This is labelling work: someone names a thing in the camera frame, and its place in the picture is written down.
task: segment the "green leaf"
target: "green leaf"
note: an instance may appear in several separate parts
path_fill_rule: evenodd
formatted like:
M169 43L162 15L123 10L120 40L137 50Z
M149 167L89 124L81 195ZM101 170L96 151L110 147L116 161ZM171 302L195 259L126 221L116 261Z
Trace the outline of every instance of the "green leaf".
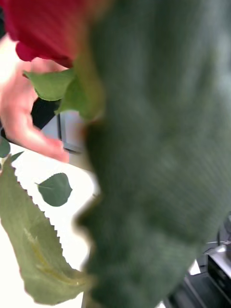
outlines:
M91 103L77 77L75 77L69 84L55 114L58 115L59 113L68 110L78 111L79 115L86 120L91 120L95 116L94 112L91 110Z
M22 153L24 153L24 151L12 155L11 162L14 162Z
M91 34L107 102L87 148L103 200L79 223L102 307L155 307L230 210L230 8L118 0Z
M65 173L52 175L47 180L38 184L38 190L43 200L51 206L65 204L72 192L68 177Z
M0 158L5 158L10 153L10 150L11 150L11 146L9 142L5 138L1 137L0 138Z
M70 68L62 72L43 74L24 71L24 75L31 80L40 98L57 101L63 98L67 86L74 78L74 70Z
M56 305L89 288L89 277L66 262L57 231L17 182L11 157L0 175L0 219L25 289L37 303Z

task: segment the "small leaf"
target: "small leaf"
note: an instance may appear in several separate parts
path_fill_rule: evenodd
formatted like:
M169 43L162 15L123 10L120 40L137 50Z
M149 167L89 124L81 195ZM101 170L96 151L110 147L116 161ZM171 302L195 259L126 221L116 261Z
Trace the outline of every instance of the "small leaf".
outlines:
M51 206L62 206L67 202L72 192L65 173L52 175L41 184L38 184L38 190L43 200Z
M11 156L11 162L14 162L23 152L24 151L12 155Z
M13 245L25 290L37 303L56 305L88 290L90 278L66 262L57 231L17 182L11 157L0 175L0 218Z
M0 139L0 158L5 158L10 153L10 150L11 150L11 146L9 142L5 138L1 137Z
M38 74L24 71L24 75L32 82L38 96L46 101L57 101L63 98L66 88L74 78L74 70Z

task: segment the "black object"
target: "black object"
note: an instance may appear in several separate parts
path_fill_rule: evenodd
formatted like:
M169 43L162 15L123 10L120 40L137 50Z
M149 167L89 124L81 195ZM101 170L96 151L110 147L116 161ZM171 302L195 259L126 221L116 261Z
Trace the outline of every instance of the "black object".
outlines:
M207 273L189 275L168 298L172 308L230 308Z

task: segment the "finger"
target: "finger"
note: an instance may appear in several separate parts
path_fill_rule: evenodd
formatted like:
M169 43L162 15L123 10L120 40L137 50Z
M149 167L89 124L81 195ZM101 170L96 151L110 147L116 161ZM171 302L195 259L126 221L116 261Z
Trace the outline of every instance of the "finger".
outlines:
M34 152L68 163L69 154L63 149L60 140L46 137L33 126L32 118L27 110L15 110L3 117L7 118L4 128L7 138Z
M17 144L48 157L68 162L62 142L45 137L33 126L31 110L37 95L29 80L15 76L4 88L0 117L6 136Z
M31 71L36 73L61 72L67 68L53 60L35 58L31 61Z

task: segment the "rose petal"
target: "rose petal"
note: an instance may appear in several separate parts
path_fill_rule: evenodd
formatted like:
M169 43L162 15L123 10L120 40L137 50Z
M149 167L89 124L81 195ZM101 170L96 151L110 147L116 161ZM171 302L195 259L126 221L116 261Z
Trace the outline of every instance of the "rose petal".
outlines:
M71 46L84 0L7 0L7 29L39 54L75 57Z
M23 61L32 61L34 58L38 57L38 53L35 50L27 47L21 42L17 43L16 52Z

